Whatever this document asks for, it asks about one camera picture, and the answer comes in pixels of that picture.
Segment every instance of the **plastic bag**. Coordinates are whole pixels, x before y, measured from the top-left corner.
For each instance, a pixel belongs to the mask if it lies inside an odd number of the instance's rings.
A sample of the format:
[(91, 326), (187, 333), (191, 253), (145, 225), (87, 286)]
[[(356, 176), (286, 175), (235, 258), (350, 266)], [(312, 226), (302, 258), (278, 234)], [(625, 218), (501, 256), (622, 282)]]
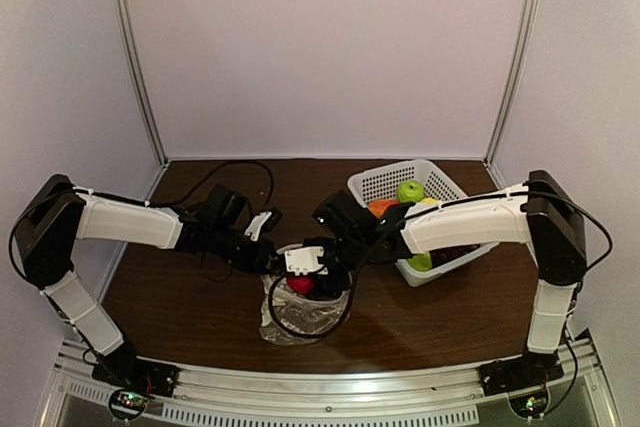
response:
[[(300, 247), (293, 245), (280, 249), (278, 253)], [(301, 345), (317, 342), (319, 339), (303, 339), (288, 334), (278, 327), (271, 319), (269, 313), (269, 289), (278, 277), (262, 276), (264, 286), (264, 300), (260, 309), (262, 324), (260, 336), (276, 345)], [(280, 320), (286, 327), (304, 334), (320, 334), (331, 328), (340, 316), (347, 304), (348, 292), (344, 292), (340, 298), (330, 301), (313, 301), (298, 295), (289, 288), (287, 282), (282, 280), (273, 294), (273, 306)]]

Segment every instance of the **red fruit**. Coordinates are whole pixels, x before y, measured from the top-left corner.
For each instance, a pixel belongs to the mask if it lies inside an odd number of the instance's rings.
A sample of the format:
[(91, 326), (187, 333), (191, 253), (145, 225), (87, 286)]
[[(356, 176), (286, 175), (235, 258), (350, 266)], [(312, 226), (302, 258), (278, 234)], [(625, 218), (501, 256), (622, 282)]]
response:
[(369, 210), (379, 219), (384, 215), (385, 210), (392, 205), (400, 205), (400, 202), (395, 199), (374, 200), (369, 204)]
[(307, 295), (313, 290), (313, 279), (311, 277), (288, 277), (287, 285), (291, 290), (300, 295)]

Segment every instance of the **green apple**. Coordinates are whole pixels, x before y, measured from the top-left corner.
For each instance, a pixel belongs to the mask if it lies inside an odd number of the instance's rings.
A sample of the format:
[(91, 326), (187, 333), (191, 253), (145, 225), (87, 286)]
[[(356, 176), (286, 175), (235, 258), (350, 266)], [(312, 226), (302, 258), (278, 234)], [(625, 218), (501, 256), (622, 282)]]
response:
[(433, 264), (431, 263), (431, 254), (427, 252), (426, 254), (418, 254), (411, 257), (409, 260), (409, 265), (413, 270), (417, 270), (418, 272), (427, 272), (433, 268)]
[(415, 180), (407, 180), (398, 186), (398, 200), (402, 203), (420, 202), (424, 197), (424, 187)]

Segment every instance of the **robotic arm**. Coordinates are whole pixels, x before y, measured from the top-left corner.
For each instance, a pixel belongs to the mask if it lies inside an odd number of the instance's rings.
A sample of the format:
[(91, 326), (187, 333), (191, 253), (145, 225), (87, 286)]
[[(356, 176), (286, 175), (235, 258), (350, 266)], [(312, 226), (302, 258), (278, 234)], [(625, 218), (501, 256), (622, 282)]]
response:
[[(587, 271), (584, 222), (546, 172), (532, 172), (524, 184), (477, 198), (436, 207), (398, 205), (382, 219), (338, 192), (313, 214), (332, 236), (306, 239), (302, 248), (285, 255), (276, 254), (273, 243), (260, 236), (282, 217), (277, 209), (260, 213), (246, 231), (233, 227), (246, 202), (217, 185), (205, 202), (190, 208), (154, 206), (96, 194), (55, 175), (16, 224), (24, 276), (92, 346), (99, 362), (95, 378), (140, 393), (171, 396), (176, 367), (137, 358), (131, 342), (74, 272), (70, 255), (76, 239), (211, 253), (249, 273), (304, 275), (314, 285), (308, 293), (314, 298), (340, 295), (350, 288), (350, 274), (367, 263), (393, 262), (443, 247), (531, 242), (539, 283), (527, 347), (521, 357), (481, 366), (482, 385), (492, 395), (563, 375), (557, 348)], [(151, 392), (149, 383), (154, 386)]]

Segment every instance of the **wooden table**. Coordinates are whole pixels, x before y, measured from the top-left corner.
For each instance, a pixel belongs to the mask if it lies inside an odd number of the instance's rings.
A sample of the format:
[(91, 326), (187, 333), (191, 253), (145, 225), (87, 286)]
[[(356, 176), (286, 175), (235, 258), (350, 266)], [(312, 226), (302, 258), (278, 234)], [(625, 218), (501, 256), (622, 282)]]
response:
[[(272, 205), (284, 220), (269, 234), (278, 246), (326, 235), (311, 218), (354, 173), (389, 163), (368, 160), (266, 161), (276, 177)], [(437, 162), (468, 194), (494, 190), (480, 162)], [(154, 200), (180, 197), (216, 162), (173, 162)], [(261, 203), (267, 178), (255, 166), (224, 169), (218, 181)], [(209, 259), (211, 276), (226, 265)], [(380, 372), (489, 360), (521, 352), (537, 272), (522, 245), (488, 255), (418, 288), (394, 266), (366, 269), (350, 319), (313, 345), (279, 347), (258, 333), (262, 283), (234, 273), (225, 283), (203, 278), (199, 257), (130, 245), (104, 302), (139, 354), (166, 361), (267, 372)]]

